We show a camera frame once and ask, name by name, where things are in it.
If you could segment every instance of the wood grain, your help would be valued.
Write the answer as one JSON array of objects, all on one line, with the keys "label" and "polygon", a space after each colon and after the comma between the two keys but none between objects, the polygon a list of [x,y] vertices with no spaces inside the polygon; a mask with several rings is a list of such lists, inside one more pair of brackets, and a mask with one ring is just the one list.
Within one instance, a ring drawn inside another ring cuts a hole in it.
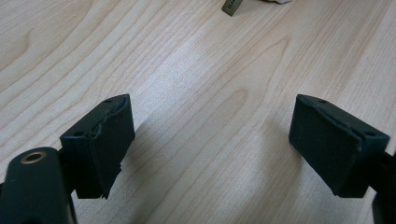
[{"label": "wood grain", "polygon": [[108,200],[79,223],[373,223],[288,141],[295,96],[315,95],[396,147],[396,2],[0,3],[0,177],[103,99],[131,94],[136,139]]}]

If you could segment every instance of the screw hole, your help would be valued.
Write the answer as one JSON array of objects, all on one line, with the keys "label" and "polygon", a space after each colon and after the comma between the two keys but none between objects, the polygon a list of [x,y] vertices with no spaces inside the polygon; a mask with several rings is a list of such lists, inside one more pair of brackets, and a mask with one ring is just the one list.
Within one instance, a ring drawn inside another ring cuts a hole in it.
[{"label": "screw hole", "polygon": [[26,155],[21,159],[21,163],[23,164],[31,164],[35,163],[37,161],[43,160],[44,157],[46,157],[46,153],[44,151],[37,151],[37,152],[32,152],[29,155]]},{"label": "screw hole", "polygon": [[84,132],[82,132],[82,131],[75,132],[75,133],[73,133],[73,135],[74,135],[75,137],[82,136],[82,135],[84,135]]},{"label": "screw hole", "polygon": [[373,133],[373,132],[365,132],[365,134],[367,134],[369,136],[375,136],[375,133]]}]

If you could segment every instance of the black mount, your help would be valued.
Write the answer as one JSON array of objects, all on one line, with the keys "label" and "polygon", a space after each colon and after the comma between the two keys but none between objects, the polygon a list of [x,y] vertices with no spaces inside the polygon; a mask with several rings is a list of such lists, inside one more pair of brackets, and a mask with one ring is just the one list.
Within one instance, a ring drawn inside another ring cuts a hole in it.
[{"label": "black mount", "polygon": [[334,195],[362,198],[371,186],[375,223],[396,223],[396,157],[389,136],[319,98],[297,95],[289,139]]},{"label": "black mount", "polygon": [[1,223],[77,223],[70,194],[108,197],[134,140],[128,94],[104,100],[61,136],[14,158],[0,188]]}]

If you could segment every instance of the dark object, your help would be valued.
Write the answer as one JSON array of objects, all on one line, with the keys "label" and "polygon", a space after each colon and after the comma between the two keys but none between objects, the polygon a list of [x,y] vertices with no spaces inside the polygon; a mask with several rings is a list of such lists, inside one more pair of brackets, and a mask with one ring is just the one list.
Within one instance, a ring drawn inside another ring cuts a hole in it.
[{"label": "dark object", "polygon": [[241,2],[242,0],[226,0],[221,9],[228,15],[232,16],[239,8]]},{"label": "dark object", "polygon": [[375,223],[394,223],[389,221],[396,214],[387,211],[396,206],[396,160],[385,152],[386,134],[329,102],[299,94],[289,139],[334,195],[362,198],[371,186],[377,191]]},{"label": "dark object", "polygon": [[70,193],[107,198],[133,140],[129,95],[103,101],[61,136],[61,150],[35,148],[11,161],[0,222],[77,223]]}]

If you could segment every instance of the black clamp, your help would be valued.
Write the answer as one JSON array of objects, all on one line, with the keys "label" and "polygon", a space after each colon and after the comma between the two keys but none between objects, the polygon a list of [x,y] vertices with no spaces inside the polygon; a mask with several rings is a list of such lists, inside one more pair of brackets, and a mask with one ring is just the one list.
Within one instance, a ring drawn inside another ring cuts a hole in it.
[{"label": "black clamp", "polygon": [[319,98],[297,95],[289,139],[334,195],[362,198],[371,186],[375,223],[396,223],[396,157],[389,136]]},{"label": "black clamp", "polygon": [[77,223],[70,194],[107,198],[132,141],[129,95],[103,101],[62,134],[61,150],[39,147],[11,161],[0,192],[1,223]]}]

